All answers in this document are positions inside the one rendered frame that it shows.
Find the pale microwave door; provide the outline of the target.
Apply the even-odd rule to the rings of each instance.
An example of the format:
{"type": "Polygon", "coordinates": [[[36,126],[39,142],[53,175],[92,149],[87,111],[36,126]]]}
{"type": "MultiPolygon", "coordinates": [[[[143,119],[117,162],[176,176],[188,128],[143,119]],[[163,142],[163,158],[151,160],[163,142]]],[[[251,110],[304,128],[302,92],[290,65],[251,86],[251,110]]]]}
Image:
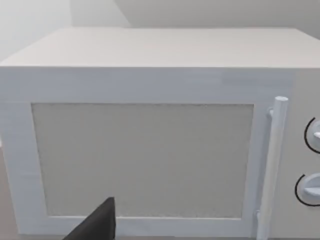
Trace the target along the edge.
{"type": "Polygon", "coordinates": [[[21,235],[65,235],[106,197],[120,236],[252,237],[267,110],[294,71],[0,66],[21,235]]]}

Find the pale microwave oven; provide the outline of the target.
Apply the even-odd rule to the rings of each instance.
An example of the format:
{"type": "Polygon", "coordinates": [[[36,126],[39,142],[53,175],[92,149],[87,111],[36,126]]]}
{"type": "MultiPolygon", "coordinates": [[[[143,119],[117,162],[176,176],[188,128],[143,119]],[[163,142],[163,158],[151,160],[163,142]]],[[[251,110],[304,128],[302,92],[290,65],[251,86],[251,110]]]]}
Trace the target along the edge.
{"type": "MultiPolygon", "coordinates": [[[[304,141],[307,123],[320,120],[320,40],[289,28],[68,28],[58,30],[0,62],[0,67],[152,67],[288,69],[294,79],[278,167],[268,239],[320,240],[320,207],[299,203],[302,175],[320,173],[320,154],[304,141]]],[[[259,177],[256,238],[271,131],[259,177]]]]}

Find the white microwave knob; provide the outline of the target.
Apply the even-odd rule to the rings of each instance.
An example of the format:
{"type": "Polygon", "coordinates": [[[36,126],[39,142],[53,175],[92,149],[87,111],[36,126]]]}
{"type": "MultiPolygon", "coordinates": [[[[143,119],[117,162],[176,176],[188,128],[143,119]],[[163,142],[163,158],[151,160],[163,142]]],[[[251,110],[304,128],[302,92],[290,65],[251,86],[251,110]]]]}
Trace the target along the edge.
{"type": "Polygon", "coordinates": [[[320,172],[302,174],[295,183],[294,195],[300,204],[320,208],[320,172]]]}
{"type": "Polygon", "coordinates": [[[320,120],[313,117],[303,133],[304,143],[309,150],[320,155],[320,120]]]}

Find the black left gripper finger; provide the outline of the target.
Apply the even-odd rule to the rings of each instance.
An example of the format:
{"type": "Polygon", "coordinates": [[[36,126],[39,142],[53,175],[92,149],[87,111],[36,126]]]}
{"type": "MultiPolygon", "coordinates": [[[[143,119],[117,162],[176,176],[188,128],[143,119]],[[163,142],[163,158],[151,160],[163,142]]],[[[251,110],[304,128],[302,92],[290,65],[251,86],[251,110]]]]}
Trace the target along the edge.
{"type": "Polygon", "coordinates": [[[108,197],[62,240],[115,240],[116,203],[108,197]]]}

